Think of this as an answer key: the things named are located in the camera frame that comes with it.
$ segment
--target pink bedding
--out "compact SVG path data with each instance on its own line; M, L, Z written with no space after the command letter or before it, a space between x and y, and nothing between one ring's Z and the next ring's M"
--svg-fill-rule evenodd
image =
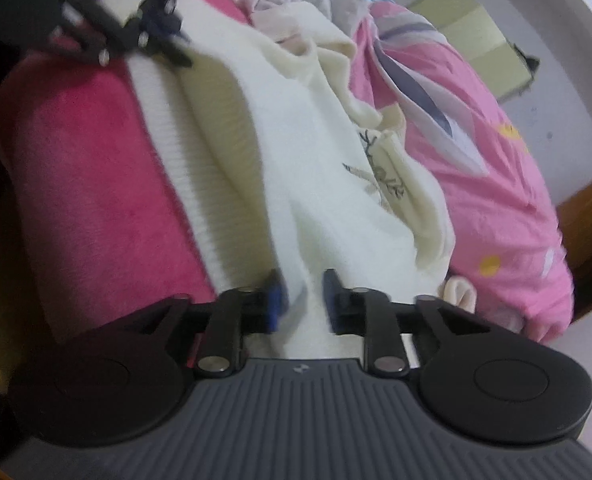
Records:
M173 294L215 297L121 61L19 63L0 87L0 156L57 340Z
M389 2L371 7L376 18L402 12L409 11ZM375 40L368 24L365 20L355 37L359 54L350 86L358 98L383 107L396 97L368 54ZM470 110L473 140L487 176L455 168L409 117L405 148L442 186L456 234L450 266L476 286L476 312L498 321L511 306L524 317L528 337L547 340L559 335L572 318L572 277L556 210L520 134L476 72L448 44L383 46L389 57L451 92Z

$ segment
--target white logo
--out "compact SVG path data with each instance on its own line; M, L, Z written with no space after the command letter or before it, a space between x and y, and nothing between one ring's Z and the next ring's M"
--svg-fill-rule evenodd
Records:
M300 366L294 366L293 370L298 374L303 374L309 370L309 365L301 364Z

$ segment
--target gray ribbed panel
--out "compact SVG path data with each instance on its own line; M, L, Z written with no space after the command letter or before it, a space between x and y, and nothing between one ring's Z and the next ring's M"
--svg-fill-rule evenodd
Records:
M297 373L300 364L309 369ZM352 360L250 360L235 377L199 383L146 436L86 450L32 439L2 468L14 480L592 480L577 442L470 442L423 412L406 384Z

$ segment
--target plush pink fabric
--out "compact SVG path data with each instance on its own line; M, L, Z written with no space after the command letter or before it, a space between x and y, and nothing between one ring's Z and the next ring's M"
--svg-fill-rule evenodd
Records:
M230 0L206 0L241 22ZM122 61L32 54L0 88L0 155L56 339L176 293L214 290Z
M372 14L408 12L377 2ZM370 48L368 28L359 28L359 50ZM411 121L405 148L442 186L456 233L451 268L476 286L477 313L494 319L496 309L514 307L525 317L524 333L551 339L569 325L573 283L565 262L556 210L540 170L518 131L471 66L452 47L414 44L386 50L390 57L438 83L471 111L474 139L489 176L457 170L429 144ZM370 85L362 80L368 75ZM382 107L396 98L375 69L370 56L356 56L351 90Z

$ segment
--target cream sweater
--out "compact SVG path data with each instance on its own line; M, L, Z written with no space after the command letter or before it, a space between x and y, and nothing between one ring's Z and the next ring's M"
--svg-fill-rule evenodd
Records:
M298 30L287 50L202 0L178 0L193 67L128 60L216 289L280 267L292 305L273 342L292 358L360 354L358 340L329 334L319 283L326 268L348 286L410 302L437 291L454 241L439 185L394 135L404 126L399 109L383 120L353 99L351 41L311 9L293 12ZM366 130L378 139L371 161ZM379 189L375 160L388 161L402 198Z

